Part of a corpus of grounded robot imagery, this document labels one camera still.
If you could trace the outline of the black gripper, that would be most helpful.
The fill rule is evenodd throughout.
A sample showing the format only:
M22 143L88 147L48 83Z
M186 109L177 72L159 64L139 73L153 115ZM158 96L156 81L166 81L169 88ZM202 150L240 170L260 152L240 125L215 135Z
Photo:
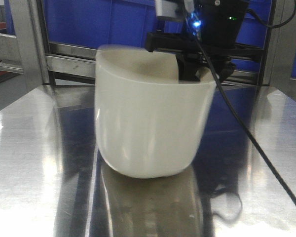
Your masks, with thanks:
M146 50L177 53L200 53L227 56L258 62L261 48L237 43L249 2L247 0L182 0L183 23L180 33L148 33ZM213 66L219 81L234 73L231 58L214 58ZM207 65L200 54L176 54L179 80L200 82Z

